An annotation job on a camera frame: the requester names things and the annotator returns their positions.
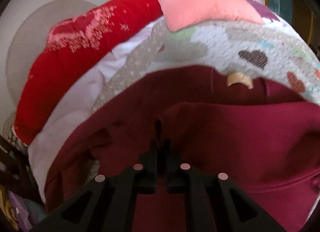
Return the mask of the maroon sweater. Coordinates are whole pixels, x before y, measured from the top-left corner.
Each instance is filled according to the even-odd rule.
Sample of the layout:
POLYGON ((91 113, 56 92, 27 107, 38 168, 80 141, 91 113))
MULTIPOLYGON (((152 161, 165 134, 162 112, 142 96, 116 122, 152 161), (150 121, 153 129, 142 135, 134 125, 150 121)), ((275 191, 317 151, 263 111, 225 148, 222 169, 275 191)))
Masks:
POLYGON ((106 103, 62 146, 47 175, 51 212, 85 183, 85 158, 120 174, 155 137, 206 175, 226 173, 287 231, 299 231, 319 194, 319 106, 276 82, 227 85, 213 68, 153 72, 106 103))

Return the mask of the pile of colourful clothes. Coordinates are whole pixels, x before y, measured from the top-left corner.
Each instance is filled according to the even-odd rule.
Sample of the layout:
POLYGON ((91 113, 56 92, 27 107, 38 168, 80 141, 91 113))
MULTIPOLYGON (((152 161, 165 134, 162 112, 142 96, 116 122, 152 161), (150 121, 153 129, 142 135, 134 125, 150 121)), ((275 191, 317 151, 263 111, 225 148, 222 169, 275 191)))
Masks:
POLYGON ((8 191, 2 185, 1 211, 14 231, 31 231, 47 217, 40 204, 8 191))

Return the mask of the tan clothing tag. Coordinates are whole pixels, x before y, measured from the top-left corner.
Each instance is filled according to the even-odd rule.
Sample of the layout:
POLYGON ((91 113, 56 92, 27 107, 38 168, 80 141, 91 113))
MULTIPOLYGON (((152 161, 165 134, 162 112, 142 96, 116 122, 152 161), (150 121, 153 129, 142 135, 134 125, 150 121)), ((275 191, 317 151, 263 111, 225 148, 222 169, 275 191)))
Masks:
POLYGON ((227 76, 227 86, 234 84, 243 84, 247 86, 249 90, 253 89, 253 79, 242 72, 231 73, 227 76))

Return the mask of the dark wooden chair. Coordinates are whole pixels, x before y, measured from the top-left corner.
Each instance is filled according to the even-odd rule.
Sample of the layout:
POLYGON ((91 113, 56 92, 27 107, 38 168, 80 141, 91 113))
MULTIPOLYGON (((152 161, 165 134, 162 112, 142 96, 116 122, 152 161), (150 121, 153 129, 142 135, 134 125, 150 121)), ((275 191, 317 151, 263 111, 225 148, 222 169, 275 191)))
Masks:
POLYGON ((1 185, 14 194, 43 205, 28 157, 1 136, 1 185))

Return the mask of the white bed sheet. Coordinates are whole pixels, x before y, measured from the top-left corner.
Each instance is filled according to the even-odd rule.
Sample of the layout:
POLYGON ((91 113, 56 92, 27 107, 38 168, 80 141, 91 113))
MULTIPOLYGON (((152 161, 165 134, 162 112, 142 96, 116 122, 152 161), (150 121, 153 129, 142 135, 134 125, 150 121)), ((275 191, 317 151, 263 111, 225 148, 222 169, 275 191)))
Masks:
POLYGON ((28 147, 29 163, 40 197, 46 201, 44 187, 50 166, 70 134, 92 113, 93 104, 104 84, 125 64, 128 55, 150 35, 153 26, 164 17, 149 23, 128 41, 118 44, 80 77, 65 93, 28 147))

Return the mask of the heart patterned quilt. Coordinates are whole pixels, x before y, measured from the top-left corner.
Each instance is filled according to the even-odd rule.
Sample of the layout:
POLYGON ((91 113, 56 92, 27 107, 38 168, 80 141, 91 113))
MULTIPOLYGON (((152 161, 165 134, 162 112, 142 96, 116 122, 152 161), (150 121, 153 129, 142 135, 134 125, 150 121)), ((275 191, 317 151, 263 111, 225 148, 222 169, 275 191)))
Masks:
POLYGON ((165 20, 127 57, 107 81, 92 111, 146 74, 189 65, 211 66, 229 75, 242 72, 252 79, 270 79, 319 103, 319 60, 284 19, 263 18, 264 25, 224 20, 205 21, 172 32, 165 20))

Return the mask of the red embroidered pillow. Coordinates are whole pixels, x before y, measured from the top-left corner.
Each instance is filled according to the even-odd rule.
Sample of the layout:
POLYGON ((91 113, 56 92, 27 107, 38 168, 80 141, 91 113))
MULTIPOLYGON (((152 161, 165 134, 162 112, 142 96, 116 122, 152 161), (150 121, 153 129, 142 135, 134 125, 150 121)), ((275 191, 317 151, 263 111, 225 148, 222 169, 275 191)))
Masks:
POLYGON ((110 0, 54 25, 20 96, 16 136, 29 146, 83 74, 162 14, 157 0, 110 0))

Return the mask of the round beige headboard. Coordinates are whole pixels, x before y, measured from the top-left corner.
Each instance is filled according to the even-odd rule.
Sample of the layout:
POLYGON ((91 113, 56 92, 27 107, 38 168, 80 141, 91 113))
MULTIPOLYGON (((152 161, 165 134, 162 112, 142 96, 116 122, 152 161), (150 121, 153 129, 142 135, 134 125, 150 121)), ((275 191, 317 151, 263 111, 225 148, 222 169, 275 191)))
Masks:
POLYGON ((96 5, 84 0, 54 0, 30 14, 16 31, 6 60, 6 79, 14 105, 19 102, 30 68, 44 50, 50 29, 62 20, 79 16, 96 5))

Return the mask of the purple cloth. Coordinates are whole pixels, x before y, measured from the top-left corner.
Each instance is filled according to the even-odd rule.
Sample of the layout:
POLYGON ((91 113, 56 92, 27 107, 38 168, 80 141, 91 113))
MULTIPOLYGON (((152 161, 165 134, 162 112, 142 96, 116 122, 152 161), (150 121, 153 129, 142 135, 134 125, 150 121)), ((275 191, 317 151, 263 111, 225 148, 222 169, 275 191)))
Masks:
POLYGON ((272 21, 279 21, 279 18, 274 14, 269 7, 261 4, 256 0, 246 0, 255 10, 260 14, 262 18, 267 18, 272 21))

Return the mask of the pink pillow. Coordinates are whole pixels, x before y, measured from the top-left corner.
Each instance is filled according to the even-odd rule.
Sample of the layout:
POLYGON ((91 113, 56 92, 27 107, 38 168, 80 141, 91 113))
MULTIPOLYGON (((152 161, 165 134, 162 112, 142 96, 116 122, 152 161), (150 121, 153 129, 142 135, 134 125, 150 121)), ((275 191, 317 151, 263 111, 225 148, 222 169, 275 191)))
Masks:
POLYGON ((157 0, 167 27, 179 31, 210 20, 246 21, 264 24, 255 8, 246 0, 157 0))

